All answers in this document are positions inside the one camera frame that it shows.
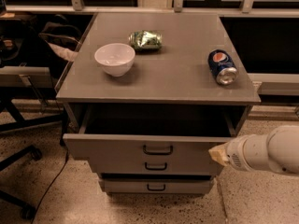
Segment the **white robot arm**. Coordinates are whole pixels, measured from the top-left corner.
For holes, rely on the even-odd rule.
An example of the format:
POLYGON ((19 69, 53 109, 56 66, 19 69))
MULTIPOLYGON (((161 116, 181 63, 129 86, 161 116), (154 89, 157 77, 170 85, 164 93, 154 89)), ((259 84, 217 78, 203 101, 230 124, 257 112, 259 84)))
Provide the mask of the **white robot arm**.
POLYGON ((299 127, 285 125, 269 134, 238 136, 208 152, 213 161, 238 171, 299 175, 299 127))

